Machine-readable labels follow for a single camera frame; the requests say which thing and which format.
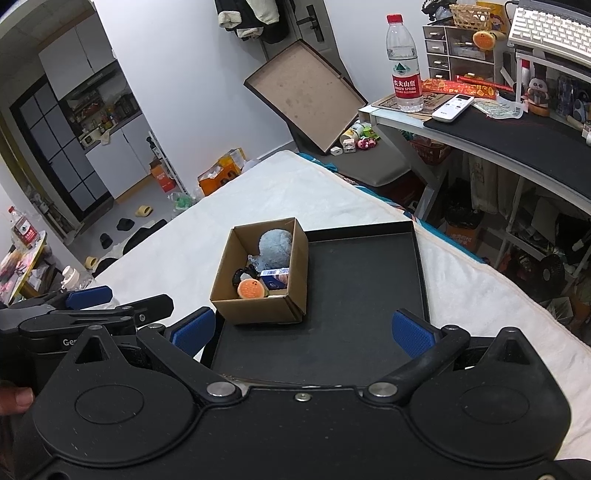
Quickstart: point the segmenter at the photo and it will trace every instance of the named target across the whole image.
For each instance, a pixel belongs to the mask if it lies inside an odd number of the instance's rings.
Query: bed
[[[175,218],[97,280],[121,303],[166,293],[180,320],[209,294],[230,229],[296,217],[304,230],[411,221],[399,209],[346,183],[322,166],[283,151]],[[431,322],[474,336],[520,328],[558,381],[572,410],[559,459],[591,460],[591,348],[493,268],[415,224]]]

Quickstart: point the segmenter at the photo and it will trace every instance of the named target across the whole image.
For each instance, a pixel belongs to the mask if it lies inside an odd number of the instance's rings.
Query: bottle
[[[64,280],[61,282],[61,287],[67,291],[84,290],[94,281],[88,272],[80,273],[69,265],[64,269],[62,275]]]
[[[386,49],[392,61],[398,107],[403,112],[420,112],[423,109],[423,84],[418,69],[417,47],[402,23],[402,15],[388,15],[388,23]]]
[[[32,248],[39,240],[39,233],[31,222],[13,206],[8,209],[12,216],[12,231],[27,248]]]

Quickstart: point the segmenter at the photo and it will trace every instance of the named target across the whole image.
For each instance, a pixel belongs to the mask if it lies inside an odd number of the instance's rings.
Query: blue gripper pad
[[[392,336],[394,341],[409,354],[411,358],[421,356],[437,341],[434,332],[425,328],[428,323],[412,319],[408,312],[397,311],[392,318]]]
[[[166,337],[174,346],[195,356],[213,338],[216,316],[212,309],[203,307],[166,330]]]
[[[70,310],[83,310],[109,303],[113,299],[113,291],[107,287],[95,287],[88,290],[73,291],[66,299],[66,307]]]

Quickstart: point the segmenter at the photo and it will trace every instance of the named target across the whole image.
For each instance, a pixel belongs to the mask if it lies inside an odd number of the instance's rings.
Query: cardboard package
[[[324,155],[368,104],[347,78],[303,40],[265,63],[244,85]]]
[[[177,183],[164,171],[164,167],[160,163],[160,160],[154,160],[150,164],[150,173],[156,180],[158,180],[164,193],[170,192],[170,190],[173,190],[177,186]]]
[[[246,267],[248,255],[259,254],[259,240],[269,230],[293,234],[290,277],[285,290],[274,290],[265,299],[244,300],[232,285],[236,270]],[[299,323],[306,313],[308,239],[295,218],[237,226],[232,229],[213,283],[211,302],[226,321],[243,323]]]
[[[200,175],[197,181],[205,196],[211,195],[217,189],[238,177],[241,174],[242,167],[244,167],[245,159],[246,157],[241,148],[230,150],[212,168]]]
[[[458,226],[447,225],[445,234],[463,246],[466,250],[474,253],[476,251],[476,240],[478,239],[478,228],[460,228]]]

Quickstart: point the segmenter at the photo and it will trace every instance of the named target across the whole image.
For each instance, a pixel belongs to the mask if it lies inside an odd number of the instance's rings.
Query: open box lid
[[[330,63],[298,40],[244,85],[327,154],[367,101]]]

